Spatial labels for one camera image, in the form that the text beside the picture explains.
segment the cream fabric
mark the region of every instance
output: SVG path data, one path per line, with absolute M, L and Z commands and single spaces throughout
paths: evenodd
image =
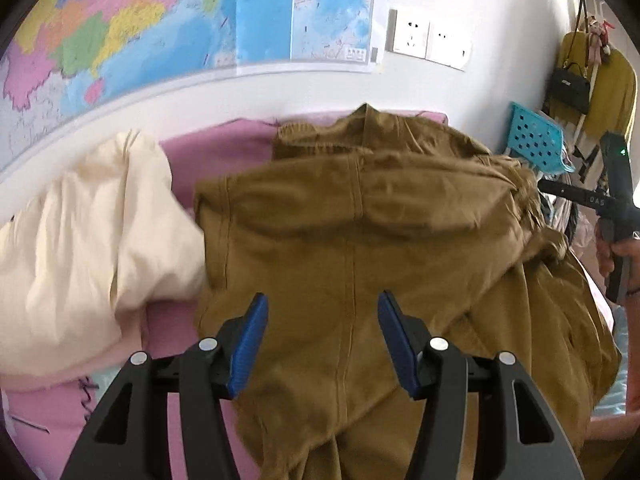
M 203 236 L 155 140 L 105 142 L 0 228 L 0 374 L 98 356 L 146 301 L 200 290 Z

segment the outlet plate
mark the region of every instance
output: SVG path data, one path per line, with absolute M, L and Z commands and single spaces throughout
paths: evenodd
M 471 59 L 471 35 L 462 28 L 431 23 L 426 59 L 464 70 Z
M 396 15 L 394 49 L 396 54 L 424 59 L 429 38 L 429 19 L 421 9 L 403 7 Z

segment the hand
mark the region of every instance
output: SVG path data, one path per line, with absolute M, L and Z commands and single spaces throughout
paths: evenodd
M 600 221 L 596 225 L 596 251 L 600 274 L 607 278 L 614 269 L 613 255 L 629 256 L 631 258 L 631 274 L 629 276 L 628 290 L 640 288 L 640 240 L 637 237 L 629 238 L 612 244 L 602 238 Z

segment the black handbag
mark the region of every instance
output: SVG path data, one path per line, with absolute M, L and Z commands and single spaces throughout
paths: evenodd
M 571 52 L 574 48 L 575 37 L 578 34 L 578 26 L 580 24 L 580 16 L 583 9 L 585 30 L 589 30 L 587 22 L 587 2 L 586 0 L 580 0 L 578 17 L 575 20 L 574 37 L 571 40 L 571 46 L 569 47 L 566 59 L 562 64 L 562 68 L 556 68 L 551 75 L 548 94 L 564 104 L 575 108 L 581 114 L 586 115 L 589 113 L 590 109 L 589 101 L 591 94 L 591 83 L 587 79 L 587 65 L 589 63 L 588 41 L 585 42 L 584 67 L 580 67 L 576 62 L 569 63 Z M 577 74 L 572 72 L 571 67 L 573 65 L 577 66 L 579 69 L 581 68 L 581 73 Z

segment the pink blanket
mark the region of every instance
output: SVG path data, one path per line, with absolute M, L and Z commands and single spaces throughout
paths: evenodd
M 332 124 L 343 114 L 319 114 L 306 119 L 316 124 Z M 446 123 L 443 114 L 423 112 L 432 120 Z M 207 128 L 200 132 L 174 137 L 162 144 L 173 173 L 172 189 L 184 208 L 191 208 L 193 186 L 203 178 L 237 173 L 270 160 L 271 141 L 276 123 L 237 120 Z M 179 354 L 197 341 L 193 327 L 195 302 L 157 302 L 146 310 L 148 325 L 147 351 L 154 357 Z M 113 349 L 119 356 L 123 348 Z M 126 347 L 132 353 L 136 348 Z M 113 359 L 101 356 L 100 366 Z M 79 375 L 97 372 L 94 368 L 78 370 Z M 180 413 L 177 396 L 168 402 L 168 430 L 172 475 L 186 478 Z M 72 381 L 33 392 L 4 392 L 2 405 L 7 429 L 27 462 L 41 478 L 58 480 L 73 446 L 84 427 L 85 403 L 94 407 L 94 395 L 85 392 L 79 381 Z M 259 469 L 244 450 L 235 432 L 235 413 L 230 403 L 223 403 L 223 414 L 229 441 L 242 480 L 254 480 Z

